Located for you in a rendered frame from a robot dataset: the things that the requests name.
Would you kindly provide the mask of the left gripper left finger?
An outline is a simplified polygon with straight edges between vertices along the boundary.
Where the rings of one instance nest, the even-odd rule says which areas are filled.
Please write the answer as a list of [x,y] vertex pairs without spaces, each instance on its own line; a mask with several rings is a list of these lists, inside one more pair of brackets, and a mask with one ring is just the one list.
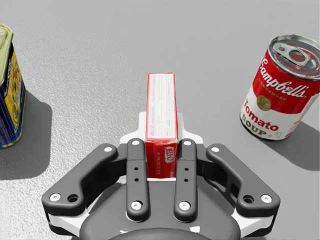
[[140,222],[148,217],[146,118],[146,112],[141,112],[137,131],[122,136],[119,146],[100,144],[43,194],[41,201],[48,218],[84,214],[121,176],[126,176],[128,218]]

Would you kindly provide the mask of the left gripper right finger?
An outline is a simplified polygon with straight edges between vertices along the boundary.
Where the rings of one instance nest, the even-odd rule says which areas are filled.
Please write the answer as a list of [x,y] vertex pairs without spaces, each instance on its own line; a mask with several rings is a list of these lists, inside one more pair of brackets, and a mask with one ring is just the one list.
[[272,219],[278,213],[280,197],[225,145],[208,147],[203,139],[184,128],[182,113],[177,114],[179,144],[177,150],[174,215],[191,222],[198,213],[197,177],[217,189],[245,218]]

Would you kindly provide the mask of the red and white carton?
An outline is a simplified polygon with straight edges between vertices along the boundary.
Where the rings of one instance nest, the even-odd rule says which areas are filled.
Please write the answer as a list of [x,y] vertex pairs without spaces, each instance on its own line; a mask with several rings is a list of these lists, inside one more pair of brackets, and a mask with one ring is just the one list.
[[176,176],[178,118],[173,72],[148,74],[145,150],[150,178]]

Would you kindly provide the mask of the red and white can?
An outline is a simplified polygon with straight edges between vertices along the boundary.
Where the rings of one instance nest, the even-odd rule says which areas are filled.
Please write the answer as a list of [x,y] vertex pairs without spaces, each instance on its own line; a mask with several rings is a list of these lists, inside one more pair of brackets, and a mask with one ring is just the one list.
[[320,44],[295,34],[273,38],[240,109],[243,126],[271,141],[288,138],[320,94]]

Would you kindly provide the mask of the green and blue rectangular can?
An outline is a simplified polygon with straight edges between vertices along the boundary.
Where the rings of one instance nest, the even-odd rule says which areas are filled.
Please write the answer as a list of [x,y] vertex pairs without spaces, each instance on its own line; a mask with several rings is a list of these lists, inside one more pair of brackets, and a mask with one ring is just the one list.
[[0,149],[22,135],[26,88],[13,45],[13,31],[0,24]]

